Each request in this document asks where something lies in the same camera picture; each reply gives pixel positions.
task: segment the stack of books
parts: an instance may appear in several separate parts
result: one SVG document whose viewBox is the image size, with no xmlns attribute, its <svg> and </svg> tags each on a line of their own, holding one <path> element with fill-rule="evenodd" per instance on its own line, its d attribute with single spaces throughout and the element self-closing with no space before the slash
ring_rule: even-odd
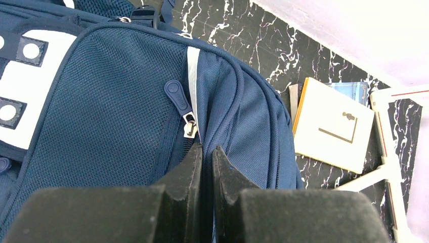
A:
<svg viewBox="0 0 429 243">
<path fill-rule="evenodd" d="M 367 83 L 289 86 L 295 152 L 361 174 L 374 111 Z"/>
</svg>

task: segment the marble floor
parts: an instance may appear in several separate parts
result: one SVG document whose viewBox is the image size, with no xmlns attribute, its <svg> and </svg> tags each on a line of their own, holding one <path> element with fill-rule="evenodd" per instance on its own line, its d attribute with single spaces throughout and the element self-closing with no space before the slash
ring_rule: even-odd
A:
<svg viewBox="0 0 429 243">
<path fill-rule="evenodd" d="M 139 0 L 133 1 L 137 5 L 141 4 Z M 162 0 L 143 0 L 143 3 L 159 7 Z M 367 82 L 370 85 L 369 92 L 388 87 L 353 63 L 249 1 L 177 0 L 173 15 L 174 27 L 225 49 L 258 70 L 280 93 L 286 106 L 289 105 L 287 87 L 303 83 L 306 77 L 313 77 L 324 83 Z M 407 208 L 421 106 L 409 99 L 399 100 L 390 104 L 389 114 L 397 146 L 396 153 L 401 164 L 402 189 Z M 352 172 L 308 157 L 298 156 L 296 161 L 305 188 L 331 189 L 359 177 Z M 380 163 L 378 142 L 373 128 L 364 174 L 375 170 Z M 393 224 L 384 182 L 370 186 L 362 193 L 370 198 L 388 233 L 393 237 L 391 231 Z"/>
</svg>

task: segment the blue bag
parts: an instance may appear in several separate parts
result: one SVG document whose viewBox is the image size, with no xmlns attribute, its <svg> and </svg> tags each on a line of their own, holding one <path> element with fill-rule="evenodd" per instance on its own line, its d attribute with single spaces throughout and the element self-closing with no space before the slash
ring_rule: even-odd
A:
<svg viewBox="0 0 429 243">
<path fill-rule="evenodd" d="M 209 235 L 217 145 L 261 188 L 302 188 L 280 96 L 168 25 L 173 0 L 163 22 L 125 0 L 74 5 L 0 0 L 0 240 L 34 191 L 151 185 L 195 142 Z"/>
</svg>

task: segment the white button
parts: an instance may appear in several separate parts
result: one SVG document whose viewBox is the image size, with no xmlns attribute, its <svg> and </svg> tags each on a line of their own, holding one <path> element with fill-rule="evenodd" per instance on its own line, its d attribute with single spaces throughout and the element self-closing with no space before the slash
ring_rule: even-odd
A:
<svg viewBox="0 0 429 243">
<path fill-rule="evenodd" d="M 5 39 L 0 36 L 0 49 L 5 45 Z"/>
<path fill-rule="evenodd" d="M 34 43 L 26 44 L 22 52 L 26 58 L 34 59 L 39 55 L 39 47 Z"/>
<path fill-rule="evenodd" d="M 11 120 L 16 115 L 16 109 L 13 105 L 5 105 L 0 108 L 0 119 Z"/>
</svg>

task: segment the zipper slider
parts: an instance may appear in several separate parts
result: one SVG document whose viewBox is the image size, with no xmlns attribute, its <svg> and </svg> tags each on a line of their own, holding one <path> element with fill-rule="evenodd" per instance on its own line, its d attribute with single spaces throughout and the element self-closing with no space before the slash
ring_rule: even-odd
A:
<svg viewBox="0 0 429 243">
<path fill-rule="evenodd" d="M 170 80 L 165 84 L 164 91 L 186 122 L 184 127 L 184 137 L 195 138 L 195 134 L 198 132 L 198 127 L 194 112 L 192 111 L 192 106 L 186 100 L 185 93 L 183 92 L 182 84 L 177 80 Z"/>
</svg>

